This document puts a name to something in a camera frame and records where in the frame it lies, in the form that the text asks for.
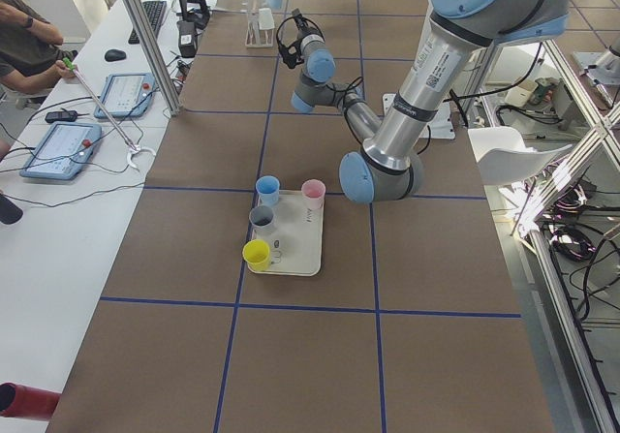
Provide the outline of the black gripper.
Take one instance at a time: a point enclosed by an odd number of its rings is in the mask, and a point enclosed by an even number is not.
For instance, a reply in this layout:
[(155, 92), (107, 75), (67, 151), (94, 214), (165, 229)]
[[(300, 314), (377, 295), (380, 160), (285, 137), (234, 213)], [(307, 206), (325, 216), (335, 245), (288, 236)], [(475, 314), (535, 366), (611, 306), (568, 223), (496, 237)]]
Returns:
[(292, 20), (297, 28), (296, 38), (293, 42), (294, 48), (307, 48), (313, 43), (318, 45), (323, 43), (323, 33), (314, 21), (304, 16), (299, 9), (294, 9), (292, 15)]

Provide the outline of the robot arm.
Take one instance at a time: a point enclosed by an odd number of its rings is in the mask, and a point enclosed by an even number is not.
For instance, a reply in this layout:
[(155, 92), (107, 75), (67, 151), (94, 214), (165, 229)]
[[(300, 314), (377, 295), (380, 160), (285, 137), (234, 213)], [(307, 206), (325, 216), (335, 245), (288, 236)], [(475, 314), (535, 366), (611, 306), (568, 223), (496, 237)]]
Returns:
[(493, 44), (530, 44), (562, 34), (569, 0), (430, 0), (429, 34), (384, 117), (354, 86), (332, 82), (335, 64), (325, 41), (300, 31), (302, 72), (291, 98), (301, 112), (339, 109), (360, 148), (346, 154), (339, 180), (357, 203), (396, 201), (413, 194), (423, 175), (416, 142), (435, 117), (472, 54)]

